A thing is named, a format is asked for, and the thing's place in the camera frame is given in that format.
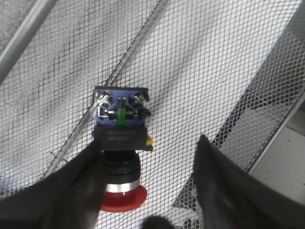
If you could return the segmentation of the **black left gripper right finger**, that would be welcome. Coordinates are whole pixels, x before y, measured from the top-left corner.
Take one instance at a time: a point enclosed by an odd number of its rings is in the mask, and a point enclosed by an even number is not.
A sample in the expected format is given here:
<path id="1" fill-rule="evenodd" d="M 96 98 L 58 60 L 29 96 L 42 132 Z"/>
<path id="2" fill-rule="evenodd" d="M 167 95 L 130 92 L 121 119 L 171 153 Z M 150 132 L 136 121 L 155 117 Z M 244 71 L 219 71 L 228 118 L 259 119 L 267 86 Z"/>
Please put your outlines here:
<path id="1" fill-rule="evenodd" d="M 193 163 L 206 229 L 303 229 L 305 207 L 244 172 L 205 135 Z"/>

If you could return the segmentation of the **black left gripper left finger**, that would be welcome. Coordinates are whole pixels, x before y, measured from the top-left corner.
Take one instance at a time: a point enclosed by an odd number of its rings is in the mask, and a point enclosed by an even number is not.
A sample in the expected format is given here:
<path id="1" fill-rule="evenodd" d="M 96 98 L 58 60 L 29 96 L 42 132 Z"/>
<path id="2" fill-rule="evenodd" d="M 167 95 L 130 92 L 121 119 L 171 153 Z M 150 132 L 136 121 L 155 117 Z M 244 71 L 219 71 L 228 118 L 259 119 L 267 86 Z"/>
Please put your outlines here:
<path id="1" fill-rule="evenodd" d="M 46 179 L 0 202 L 2 229 L 92 229 L 106 189 L 99 143 L 93 141 Z"/>

